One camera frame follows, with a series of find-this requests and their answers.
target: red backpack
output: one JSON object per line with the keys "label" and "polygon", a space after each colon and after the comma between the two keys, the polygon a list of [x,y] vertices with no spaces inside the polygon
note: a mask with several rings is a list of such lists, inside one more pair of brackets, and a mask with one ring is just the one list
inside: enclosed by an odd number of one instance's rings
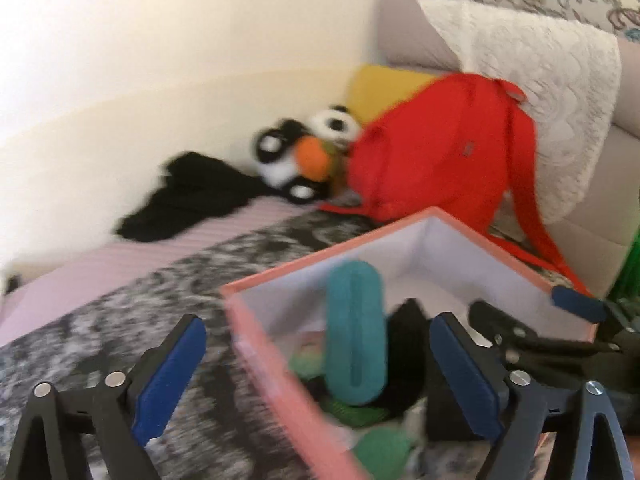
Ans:
{"label": "red backpack", "polygon": [[449,75],[370,123],[351,148],[348,184],[362,206],[323,210],[388,222],[437,206],[487,235],[511,189],[518,222],[542,258],[501,238],[521,260],[584,285],[544,228],[535,199],[536,133],[516,85],[475,74]]}

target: yellow cushion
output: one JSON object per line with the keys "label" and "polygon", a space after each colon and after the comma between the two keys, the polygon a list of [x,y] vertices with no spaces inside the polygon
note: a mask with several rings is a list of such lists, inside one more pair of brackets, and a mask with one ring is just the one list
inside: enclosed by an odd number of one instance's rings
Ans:
{"label": "yellow cushion", "polygon": [[364,65],[351,81],[347,107],[350,114],[364,126],[394,105],[407,101],[436,79],[438,76],[424,72]]}

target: silver screw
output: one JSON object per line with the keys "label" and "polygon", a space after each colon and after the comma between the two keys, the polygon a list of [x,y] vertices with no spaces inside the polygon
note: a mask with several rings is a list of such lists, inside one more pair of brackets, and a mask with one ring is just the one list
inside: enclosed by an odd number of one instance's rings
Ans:
{"label": "silver screw", "polygon": [[591,395],[602,395],[604,393],[604,387],[598,381],[588,381],[585,388]]}
{"label": "silver screw", "polygon": [[520,354],[518,354],[515,350],[509,349],[504,353],[504,360],[509,364],[514,365],[520,360]]}
{"label": "silver screw", "polygon": [[120,386],[121,384],[123,384],[124,379],[126,378],[127,376],[122,372],[111,372],[104,379],[104,384],[106,384],[110,388],[115,388],[116,386]]}
{"label": "silver screw", "polygon": [[49,395],[51,385],[49,383],[40,383],[33,389],[33,395],[36,397],[44,397]]}
{"label": "silver screw", "polygon": [[509,379],[518,386],[529,386],[531,384],[531,376],[524,370],[514,370],[509,374]]}

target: orange ball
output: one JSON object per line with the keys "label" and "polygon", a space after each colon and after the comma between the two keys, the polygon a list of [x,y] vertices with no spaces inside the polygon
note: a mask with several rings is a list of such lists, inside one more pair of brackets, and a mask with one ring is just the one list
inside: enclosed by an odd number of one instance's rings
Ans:
{"label": "orange ball", "polygon": [[300,175],[314,182],[325,182],[329,179],[331,156],[324,150],[321,139],[313,136],[302,137],[294,147],[294,156]]}

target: beige sofa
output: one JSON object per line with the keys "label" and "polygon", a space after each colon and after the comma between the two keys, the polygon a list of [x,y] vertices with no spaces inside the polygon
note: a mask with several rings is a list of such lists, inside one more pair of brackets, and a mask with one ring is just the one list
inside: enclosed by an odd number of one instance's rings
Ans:
{"label": "beige sofa", "polygon": [[[415,0],[381,0],[378,43],[393,66],[456,71],[458,58]],[[640,224],[640,45],[619,40],[622,82],[609,135],[587,197],[548,230],[597,295],[607,293]]]}

